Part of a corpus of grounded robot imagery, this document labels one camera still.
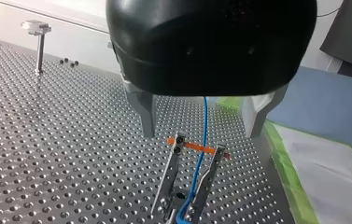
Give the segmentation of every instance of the metal rod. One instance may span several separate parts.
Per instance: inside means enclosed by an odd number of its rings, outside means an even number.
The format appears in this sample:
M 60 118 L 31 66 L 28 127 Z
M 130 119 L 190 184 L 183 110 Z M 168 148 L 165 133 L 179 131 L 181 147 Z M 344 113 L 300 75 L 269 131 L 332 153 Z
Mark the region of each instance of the metal rod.
M 172 214 L 170 215 L 169 220 L 167 220 L 166 224 L 176 224 L 176 210 L 172 210 Z
M 37 56 L 36 56 L 36 68 L 35 71 L 38 74 L 42 74 L 42 61 L 44 57 L 44 42 L 45 42 L 45 35 L 40 35 L 38 37 L 38 49 L 37 49 Z

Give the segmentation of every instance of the mounting screw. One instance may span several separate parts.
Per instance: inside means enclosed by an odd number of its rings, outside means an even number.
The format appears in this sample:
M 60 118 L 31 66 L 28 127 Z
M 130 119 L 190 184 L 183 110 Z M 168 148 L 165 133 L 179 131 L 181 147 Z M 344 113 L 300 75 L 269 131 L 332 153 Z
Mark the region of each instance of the mounting screw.
M 162 206 L 159 206 L 158 207 L 158 212 L 161 213 L 161 214 L 164 214 L 166 212 L 166 210 Z
M 188 210 L 191 214 L 194 214 L 196 212 L 196 208 L 194 206 L 190 206 Z
M 173 149 L 173 152 L 174 152 L 175 154 L 178 154 L 178 153 L 181 152 L 181 148 L 175 147 L 175 148 Z
M 190 216 L 190 215 L 187 215 L 187 216 L 185 217 L 185 219 L 186 219 L 188 222 L 192 222 L 192 216 Z
M 162 198 L 161 199 L 161 204 L 165 207 L 167 207 L 169 205 L 169 200 L 168 199 L 165 199 L 165 198 Z
M 176 138 L 176 142 L 177 142 L 178 144 L 181 144 L 181 143 L 184 142 L 184 138 L 183 138 L 183 137 L 177 137 L 177 138 Z
M 42 61 L 44 57 L 44 42 L 45 34 L 51 31 L 51 27 L 43 21 L 24 21 L 21 23 L 21 28 L 27 30 L 29 35 L 38 36 L 38 50 L 36 57 L 35 72 L 42 74 Z

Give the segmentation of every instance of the metal clamp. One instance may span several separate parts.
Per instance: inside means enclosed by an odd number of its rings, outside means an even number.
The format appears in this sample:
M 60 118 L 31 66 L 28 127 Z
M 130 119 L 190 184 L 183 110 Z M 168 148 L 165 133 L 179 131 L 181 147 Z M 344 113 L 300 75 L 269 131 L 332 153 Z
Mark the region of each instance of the metal clamp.
M 36 56 L 35 72 L 40 75 L 42 71 L 42 61 L 44 57 L 44 42 L 45 34 L 51 31 L 51 27 L 43 21 L 24 21 L 21 23 L 21 28 L 27 30 L 29 35 L 38 36 L 38 48 Z
M 224 156 L 224 151 L 225 145 L 218 143 L 217 150 L 211 159 L 210 167 L 204 172 L 199 182 L 195 198 L 193 199 L 187 214 L 187 219 L 189 219 L 193 224 L 196 224 L 199 221 L 199 216 L 203 211 L 208 193 L 213 185 L 219 163 L 222 161 L 222 157 Z
M 176 175 L 178 173 L 179 156 L 184 147 L 185 137 L 186 135 L 183 133 L 176 134 L 176 140 L 172 145 L 172 150 L 164 170 L 162 181 L 152 205 L 151 214 L 163 214 L 163 220 L 167 224 L 176 223 L 176 213 L 183 205 L 188 195 L 187 190 L 174 186 Z M 224 151 L 225 145 L 218 144 L 216 152 L 211 160 L 210 167 L 204 172 L 204 175 L 199 182 L 195 197 L 193 198 L 193 201 L 190 204 L 190 209 L 186 215 L 186 219 L 193 224 L 196 224 L 199 221 L 200 214 L 204 209 L 205 201 L 211 190 Z
M 176 134 L 176 140 L 172 145 L 172 150 L 163 173 L 161 184 L 159 185 L 158 193 L 152 205 L 152 214 L 166 214 L 169 212 L 170 203 L 172 201 L 173 186 L 176 181 L 176 174 L 178 173 L 178 161 L 184 148 L 186 135 L 182 132 Z M 182 199 L 185 193 L 179 192 L 178 198 Z

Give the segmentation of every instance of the metal plate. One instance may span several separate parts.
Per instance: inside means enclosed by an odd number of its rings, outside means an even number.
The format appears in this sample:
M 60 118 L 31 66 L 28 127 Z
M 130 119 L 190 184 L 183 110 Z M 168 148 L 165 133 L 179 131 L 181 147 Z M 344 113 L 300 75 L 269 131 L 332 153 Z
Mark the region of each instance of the metal plate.
M 162 223 L 149 211 L 165 139 L 182 130 L 200 142 L 202 104 L 158 97 L 157 137 L 145 139 L 118 80 L 55 61 L 40 77 L 34 68 L 32 54 L 0 42 L 0 223 Z M 216 142 L 232 158 L 218 169 L 201 223 L 284 222 L 289 210 L 277 206 L 242 118 L 212 106 L 208 144 Z M 176 183 L 187 189 L 198 154 L 185 151 Z

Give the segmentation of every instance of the blue wire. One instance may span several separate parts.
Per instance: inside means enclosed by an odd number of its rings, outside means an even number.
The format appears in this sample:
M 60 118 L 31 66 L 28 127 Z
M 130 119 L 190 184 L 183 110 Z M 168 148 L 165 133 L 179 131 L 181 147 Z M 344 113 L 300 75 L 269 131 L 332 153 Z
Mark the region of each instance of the blue wire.
M 204 97 L 204 126 L 203 126 L 203 146 L 204 147 L 207 140 L 207 120 L 208 120 L 207 99 Z M 203 157 L 204 157 L 204 152 L 201 152 L 201 154 L 199 155 L 198 162 L 196 163 L 195 172 L 193 173 L 192 186 L 190 187 L 190 193 L 188 194 L 188 198 L 184 202 L 184 204 L 182 204 L 182 207 L 178 210 L 178 213 L 176 214 L 177 224 L 190 224 L 190 222 L 184 220 L 184 216 L 185 216 L 185 212 L 187 211 L 188 205 L 190 204 L 193 197 L 195 196 L 196 182 L 199 175 L 199 169 L 202 165 Z

